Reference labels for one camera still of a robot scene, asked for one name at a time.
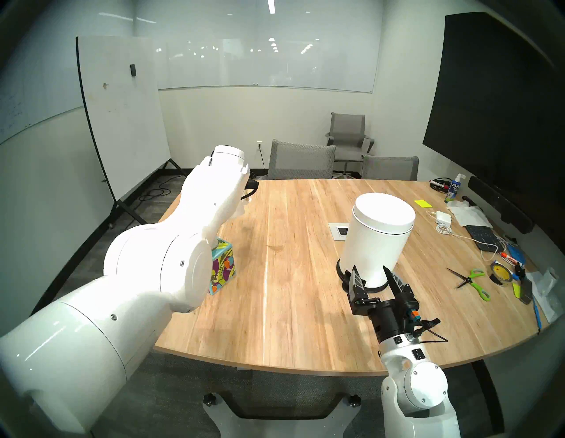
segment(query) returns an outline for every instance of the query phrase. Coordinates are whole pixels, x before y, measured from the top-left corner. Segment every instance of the black cord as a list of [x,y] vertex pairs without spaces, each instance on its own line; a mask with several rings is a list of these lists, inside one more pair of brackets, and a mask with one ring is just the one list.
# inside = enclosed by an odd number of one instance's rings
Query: black cord
[[433,335],[436,335],[438,338],[443,339],[443,340],[442,341],[420,341],[421,344],[431,344],[431,343],[434,343],[434,342],[449,342],[443,336],[438,335],[437,333],[431,331],[430,329],[428,329],[428,332],[430,332]]
[[[166,187],[161,187],[161,186],[163,184],[167,184],[169,181],[171,181],[175,178],[178,178],[180,176],[184,176],[184,175],[176,175],[172,178],[169,178],[164,183],[159,184],[159,186],[156,189],[149,189],[145,194],[139,196],[138,199],[137,199],[139,201],[139,204],[137,204],[137,206],[133,210],[134,211],[137,210],[140,207],[140,205],[142,203],[144,203],[145,201],[151,200],[153,198],[158,198],[160,196],[166,196],[168,194],[171,194],[170,189],[167,189]],[[153,192],[153,191],[159,191],[159,193],[158,194],[151,194],[151,192]],[[126,225],[126,227],[124,228],[124,231],[127,230],[131,226],[131,224],[133,224],[135,221],[136,221],[135,219],[132,219],[131,222]]]
[[430,187],[438,192],[442,192],[442,193],[447,193],[447,191],[449,190],[449,186],[451,185],[451,183],[453,182],[453,180],[451,178],[448,178],[447,176],[442,176],[441,178],[436,178],[432,181],[435,181],[437,183],[443,184],[443,185],[447,185],[447,189],[443,189],[441,187],[438,187],[432,183],[430,183]]
[[265,161],[263,161],[263,151],[261,151],[261,146],[259,147],[259,154],[261,154],[261,162],[263,163],[263,169],[265,169]]

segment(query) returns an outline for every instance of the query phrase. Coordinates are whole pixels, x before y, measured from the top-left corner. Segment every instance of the gray carpet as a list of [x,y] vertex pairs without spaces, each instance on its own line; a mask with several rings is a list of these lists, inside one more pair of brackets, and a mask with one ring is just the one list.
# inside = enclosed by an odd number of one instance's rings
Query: gray carpet
[[[153,187],[169,178],[159,178]],[[171,180],[163,186],[172,190],[171,194],[145,201],[136,211],[148,222],[157,222],[179,193],[183,181],[184,177]],[[102,275],[106,250],[130,221],[127,214],[116,221],[114,228],[105,233],[75,269],[58,297]],[[491,435],[489,414],[471,365],[446,369],[445,374],[461,436]],[[95,424],[93,435],[96,438],[219,437],[218,429],[201,406],[204,394],[217,392],[237,415],[251,418],[324,417],[341,394],[358,394],[363,400],[362,408],[344,436],[384,437],[382,380],[238,371],[151,352]]]

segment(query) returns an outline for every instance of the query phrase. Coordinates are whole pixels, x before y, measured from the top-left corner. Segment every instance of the spray bottle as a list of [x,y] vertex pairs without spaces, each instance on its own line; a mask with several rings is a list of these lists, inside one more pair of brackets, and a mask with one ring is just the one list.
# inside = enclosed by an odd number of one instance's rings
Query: spray bottle
[[459,191],[459,187],[461,186],[461,180],[466,178],[467,177],[463,174],[457,175],[457,178],[455,178],[449,186],[447,196],[445,197],[445,203],[448,203],[449,201],[455,201],[455,196],[457,196],[457,192]]

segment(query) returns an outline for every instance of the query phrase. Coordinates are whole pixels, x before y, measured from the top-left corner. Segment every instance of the paper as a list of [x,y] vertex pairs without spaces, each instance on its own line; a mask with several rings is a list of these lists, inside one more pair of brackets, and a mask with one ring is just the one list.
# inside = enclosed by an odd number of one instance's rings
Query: paper
[[466,202],[450,201],[447,203],[447,208],[453,213],[462,227],[467,225],[493,227],[480,208],[469,207]]
[[532,282],[532,293],[537,301],[538,307],[544,312],[547,322],[552,323],[563,314],[563,308],[559,303],[559,299],[553,291],[550,291],[545,297],[541,296],[537,291],[536,282],[542,280],[541,272],[528,272],[526,277]]
[[512,289],[514,289],[514,296],[520,298],[520,285],[518,283],[512,283]]
[[425,200],[418,200],[418,201],[414,201],[414,202],[417,203],[423,209],[427,209],[428,207],[432,206],[431,204],[428,204],[427,202],[425,202]]

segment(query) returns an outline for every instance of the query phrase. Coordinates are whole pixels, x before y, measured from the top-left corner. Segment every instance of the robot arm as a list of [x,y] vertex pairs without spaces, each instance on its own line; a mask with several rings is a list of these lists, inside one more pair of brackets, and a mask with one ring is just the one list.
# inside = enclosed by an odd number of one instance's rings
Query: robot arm
[[[457,414],[447,396],[447,378],[431,362],[419,336],[440,323],[420,318],[409,284],[383,266],[393,300],[368,298],[357,268],[346,271],[343,288],[354,315],[368,316],[379,340],[379,356],[389,375],[381,385],[387,438],[458,438]],[[429,417],[410,414],[429,409]]]
[[171,320],[204,300],[220,226],[243,212],[244,154],[217,146],[186,178],[166,220],[110,245],[104,276],[0,339],[0,365],[45,426],[86,433]]

